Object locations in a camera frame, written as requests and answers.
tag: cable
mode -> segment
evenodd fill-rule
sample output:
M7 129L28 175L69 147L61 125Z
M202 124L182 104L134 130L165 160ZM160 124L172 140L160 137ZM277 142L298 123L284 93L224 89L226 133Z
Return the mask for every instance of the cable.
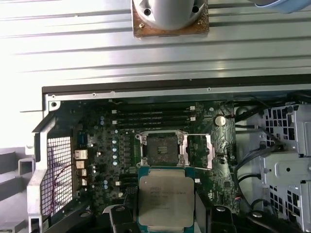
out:
M281 141L276 138L272 133L269 131L265 130L262 127L256 126L256 125L235 125L236 128L241 128L241 129L254 129L254 130L259 130L264 132L269 138L271 138L275 143L281 143Z
M52 198L51 198L51 203L50 203L50 209L49 209L49 214L50 215L53 211L53 208L54 208L54 197L55 197L55 187L56 187L56 181L58 179L58 177L70 166L75 166L75 164L70 164L70 165L67 165L65 166L64 168L61 169L61 171L57 174L57 176L55 177L55 179L53 180L53 183L52 183Z
M276 143L274 144L274 146L272 147L269 147L269 148L265 148L265 149L262 149L262 150L259 150L257 152L254 152L252 154L248 154L241 162L239 162L237 164L237 166L234 168L234 171L233 171L233 182L235 184L235 186L237 187L238 189L238 192L240 194L240 196L242 197L242 199L245 200L245 203L247 205L247 207L249 207L249 209L251 209L251 205L249 204L249 202L246 200L242 190L241 190L241 187L240 187L240 184L239 184L239 179L238 179L238 170L244 166L245 164L247 164L248 162L250 162L251 160L257 158L257 157L260 157L260 156L263 156L263 155L267 155L267 154L270 154L271 152L275 151L276 149L279 148L279 143Z
M241 202L241 197L237 197L237 198L234 198L233 202L232 202L232 205L231 205L231 209L233 210L234 208L234 205L235 203L240 203Z
M241 178L239 178L239 183L247 178L250 178L250 177L256 177L258 179L261 180L261 175L260 174L249 174L249 175L246 175L246 176L243 176Z
M251 204L252 210L255 208L255 205L257 205L260 202L263 202L264 205L269 205L271 207L271 209L272 209L273 214L275 216L277 216L277 213L276 213L276 210L275 210L274 206L270 202L265 200L265 199L256 199L256 200L254 200L253 203Z

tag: circuit board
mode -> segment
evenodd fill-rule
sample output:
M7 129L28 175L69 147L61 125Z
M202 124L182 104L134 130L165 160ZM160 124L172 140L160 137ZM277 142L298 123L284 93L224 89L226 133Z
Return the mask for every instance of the circuit board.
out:
M127 104L95 102L85 108L77 133L77 150L87 150L84 175L80 186L87 190L91 209L102 214L105 207L122 204L126 193L138 185L138 168L143 166L142 153L150 155L150 166L176 166L178 151L174 134L183 131L196 134L188 138L189 164L196 167L206 195L214 204L231 207L236 190L231 174L236 164L236 139L233 106L219 101ZM216 117L225 123L215 123ZM137 134L148 136L148 148L141 149ZM207 170L207 141L211 135L215 150L213 169Z

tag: mounting hole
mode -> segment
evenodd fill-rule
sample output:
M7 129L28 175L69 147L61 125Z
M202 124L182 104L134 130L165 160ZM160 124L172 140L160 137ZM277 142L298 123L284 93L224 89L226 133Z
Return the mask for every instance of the mounting hole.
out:
M124 211L125 210L125 208L123 207L123 206L120 206L120 207L118 207L117 209L116 209L116 211Z
M145 14L146 16L151 15L151 10L150 10L150 9L146 9L146 10L144 11L144 14Z
M85 211L85 212L80 213L80 217L88 217L88 216L90 216L90 214L91 214L91 212Z
M193 13L198 13L198 12L199 12L199 7L194 6L194 7L192 8L192 12L193 12Z

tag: chip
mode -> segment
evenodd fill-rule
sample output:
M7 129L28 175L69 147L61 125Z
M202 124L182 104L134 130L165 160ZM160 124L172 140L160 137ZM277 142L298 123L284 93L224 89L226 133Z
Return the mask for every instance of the chip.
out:
M139 180L138 221L150 232L184 232L193 225L194 181L184 170L150 169Z

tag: metal mesh grille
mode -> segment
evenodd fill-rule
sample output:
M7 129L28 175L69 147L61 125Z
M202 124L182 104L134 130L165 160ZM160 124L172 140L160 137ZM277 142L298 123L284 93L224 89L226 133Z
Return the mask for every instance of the metal mesh grille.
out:
M72 200L70 137L48 139L48 171L41 185L42 214L53 215Z

